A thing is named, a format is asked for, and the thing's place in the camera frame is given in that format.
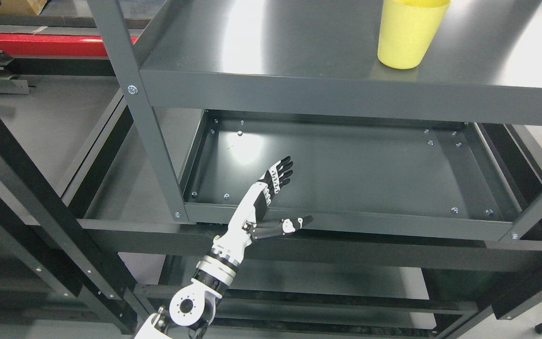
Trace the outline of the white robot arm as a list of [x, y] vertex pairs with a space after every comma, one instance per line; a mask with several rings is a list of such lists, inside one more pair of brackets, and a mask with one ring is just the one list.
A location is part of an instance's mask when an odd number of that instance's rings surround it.
[[239, 270], [239, 260], [207, 253], [196, 265], [190, 284], [176, 292], [168, 306], [151, 314], [134, 338], [168, 339], [172, 326], [187, 328], [190, 338], [201, 339], [215, 318], [216, 307]]

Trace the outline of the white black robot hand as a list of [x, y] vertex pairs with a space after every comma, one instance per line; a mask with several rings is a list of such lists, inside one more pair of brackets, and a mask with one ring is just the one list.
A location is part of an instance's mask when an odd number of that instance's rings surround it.
[[250, 186], [231, 217], [227, 232], [213, 243], [213, 253], [222, 253], [242, 263], [245, 249], [252, 243], [294, 234], [312, 223], [311, 215], [264, 220], [273, 198], [290, 183], [293, 164], [290, 156], [284, 157]]

